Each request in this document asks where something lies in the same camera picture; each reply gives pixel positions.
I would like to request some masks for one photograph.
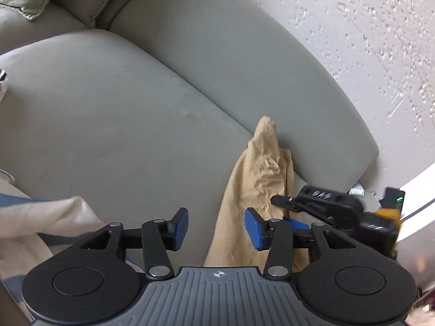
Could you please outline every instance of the striped cloth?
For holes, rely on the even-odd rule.
[[[81,197],[34,200],[0,179],[0,279],[29,320],[21,296],[26,274],[103,226]]]

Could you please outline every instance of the white wall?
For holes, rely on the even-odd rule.
[[[435,162],[435,0],[251,0],[332,74],[375,137],[382,194]]]

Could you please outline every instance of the black circular disc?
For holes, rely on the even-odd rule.
[[[138,275],[125,262],[99,252],[82,249],[74,259],[56,255],[31,270],[22,287],[30,313],[58,325],[83,325],[128,308],[139,293]]]
[[[374,250],[331,249],[301,272],[297,289],[320,316],[372,325],[403,318],[416,288],[406,270]]]

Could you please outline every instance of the sofa seat cushion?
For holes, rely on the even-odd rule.
[[[63,7],[51,2],[34,21],[28,21],[17,11],[0,6],[0,54],[38,40],[82,29],[86,29],[82,22]]]
[[[247,130],[110,32],[46,39],[0,55],[0,65],[10,79],[0,167],[19,189],[35,199],[82,196],[126,228],[187,207],[190,229],[171,259],[203,264]]]

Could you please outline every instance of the sofa backrest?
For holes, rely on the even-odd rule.
[[[325,68],[248,0],[131,0],[110,31],[174,70],[253,133],[276,122],[308,183],[347,190],[378,155]]]

